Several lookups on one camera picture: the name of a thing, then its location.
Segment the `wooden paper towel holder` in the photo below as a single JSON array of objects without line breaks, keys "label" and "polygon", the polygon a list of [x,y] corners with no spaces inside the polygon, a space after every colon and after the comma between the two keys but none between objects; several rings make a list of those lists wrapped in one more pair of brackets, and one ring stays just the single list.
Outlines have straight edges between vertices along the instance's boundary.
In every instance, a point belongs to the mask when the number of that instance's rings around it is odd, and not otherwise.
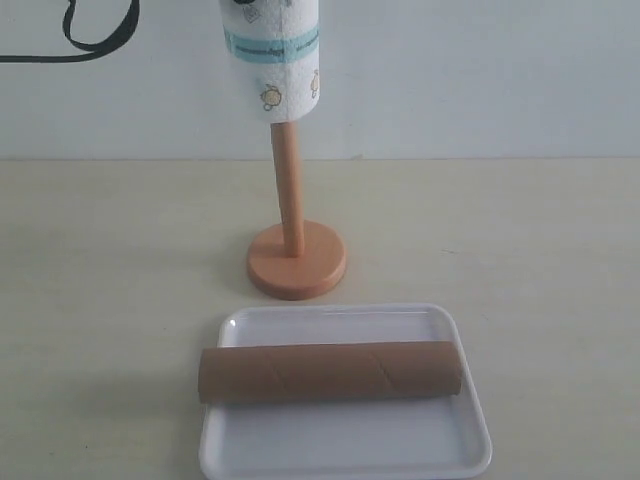
[{"label": "wooden paper towel holder", "polygon": [[304,218],[296,124],[273,124],[270,131],[281,221],[252,240],[247,274],[257,289],[271,297],[316,298],[343,279],[346,247],[334,229]]}]

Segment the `patterned white paper towel roll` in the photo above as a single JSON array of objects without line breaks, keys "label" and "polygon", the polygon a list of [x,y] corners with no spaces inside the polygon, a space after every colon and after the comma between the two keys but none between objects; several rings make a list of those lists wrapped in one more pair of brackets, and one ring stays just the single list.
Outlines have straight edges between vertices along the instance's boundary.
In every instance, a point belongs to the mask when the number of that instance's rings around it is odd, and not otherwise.
[{"label": "patterned white paper towel roll", "polygon": [[309,114],[320,98],[319,3],[221,1],[225,46],[238,92],[269,124]]}]

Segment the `brown cardboard tube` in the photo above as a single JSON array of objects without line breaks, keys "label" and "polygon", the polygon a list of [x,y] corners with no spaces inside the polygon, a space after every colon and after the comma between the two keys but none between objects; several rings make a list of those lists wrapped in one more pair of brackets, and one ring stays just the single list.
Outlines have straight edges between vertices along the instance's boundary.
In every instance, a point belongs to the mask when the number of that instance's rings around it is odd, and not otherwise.
[{"label": "brown cardboard tube", "polygon": [[463,371],[450,341],[217,347],[197,388],[204,404],[433,398],[459,394]]}]

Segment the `white rectangular plastic tray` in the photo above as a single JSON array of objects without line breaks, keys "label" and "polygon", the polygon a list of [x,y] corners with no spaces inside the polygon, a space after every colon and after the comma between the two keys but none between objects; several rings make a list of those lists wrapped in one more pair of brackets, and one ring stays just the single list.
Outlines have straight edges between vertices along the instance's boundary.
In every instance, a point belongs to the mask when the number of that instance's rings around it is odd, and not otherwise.
[{"label": "white rectangular plastic tray", "polygon": [[[254,307],[221,325],[222,347],[450,341],[452,316],[428,303]],[[199,463],[209,479],[469,479],[493,444],[470,374],[428,400],[207,407]]]}]

